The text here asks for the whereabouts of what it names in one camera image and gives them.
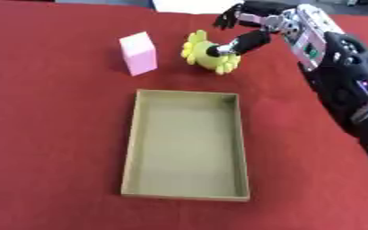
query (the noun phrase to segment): yellow toy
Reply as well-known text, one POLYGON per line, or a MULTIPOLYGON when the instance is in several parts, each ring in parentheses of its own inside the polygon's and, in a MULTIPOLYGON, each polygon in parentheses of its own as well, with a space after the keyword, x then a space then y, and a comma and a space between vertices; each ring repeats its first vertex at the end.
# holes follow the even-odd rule
POLYGON ((240 63, 241 57, 235 54, 210 57, 206 50, 216 44, 206 39, 206 32, 199 30, 189 34, 188 41, 184 43, 181 56, 187 59, 187 63, 195 63, 206 69, 214 70, 218 75, 231 73, 240 63))

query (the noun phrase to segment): metal part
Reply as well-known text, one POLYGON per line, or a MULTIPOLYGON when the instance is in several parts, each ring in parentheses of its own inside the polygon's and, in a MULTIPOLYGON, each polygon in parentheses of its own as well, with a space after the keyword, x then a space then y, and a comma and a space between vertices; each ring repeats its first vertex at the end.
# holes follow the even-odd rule
POLYGON ((229 44, 225 44, 222 46, 217 47, 217 52, 220 55, 228 55, 228 54, 235 54, 236 51, 234 50, 234 47, 239 43, 237 39, 232 40, 229 44))
POLYGON ((272 32, 279 31, 292 47, 292 52, 309 71, 316 68, 325 56, 324 33, 344 33, 324 11, 310 4, 299 4, 295 9, 268 17, 250 13, 236 15, 241 21, 258 23, 272 32))
POLYGON ((353 114, 351 120, 354 124, 362 122, 363 120, 368 118, 368 103, 360 108, 358 111, 353 114))
POLYGON ((310 4, 300 4, 296 8, 302 32, 297 41, 292 45, 292 52, 299 58, 307 69, 316 68, 325 56, 326 41, 324 33, 333 31, 344 33, 330 18, 319 8, 310 4), (313 47, 314 56, 308 53, 309 47, 313 47))

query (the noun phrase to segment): red tablecloth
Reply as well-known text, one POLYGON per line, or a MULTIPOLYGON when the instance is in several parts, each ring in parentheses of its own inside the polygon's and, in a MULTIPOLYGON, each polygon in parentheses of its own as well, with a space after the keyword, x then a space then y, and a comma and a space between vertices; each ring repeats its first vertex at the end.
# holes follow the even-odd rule
MULTIPOLYGON (((221 77, 180 58, 213 15, 0 2, 0 229, 368 230, 368 158, 277 38, 221 77), (131 77, 118 38, 148 31, 159 68, 131 77), (252 200, 118 195, 136 89, 238 93, 252 200)), ((337 16, 368 44, 368 17, 337 16)))

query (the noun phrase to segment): red fabric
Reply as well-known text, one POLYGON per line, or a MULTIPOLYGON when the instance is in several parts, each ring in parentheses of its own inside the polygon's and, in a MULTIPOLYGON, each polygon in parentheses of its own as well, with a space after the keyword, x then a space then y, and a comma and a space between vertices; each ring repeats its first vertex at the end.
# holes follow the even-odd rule
MULTIPOLYGON (((368 230, 368 158, 299 74, 283 41, 217 76, 180 58, 213 15, 0 3, 0 230, 368 230), (118 38, 148 31, 159 68, 131 77, 118 38), (239 93, 248 203, 118 195, 136 89, 239 93)), ((338 16, 368 44, 368 17, 338 16)))

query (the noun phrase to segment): white object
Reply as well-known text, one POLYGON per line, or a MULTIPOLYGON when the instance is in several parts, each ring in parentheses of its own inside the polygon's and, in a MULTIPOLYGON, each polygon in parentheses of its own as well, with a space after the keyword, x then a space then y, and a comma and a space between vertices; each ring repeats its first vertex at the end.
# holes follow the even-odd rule
POLYGON ((140 75, 157 67, 156 49, 145 31, 122 38, 119 43, 131 75, 140 75))
POLYGON ((242 0, 153 0, 158 12, 171 13, 223 13, 242 0))

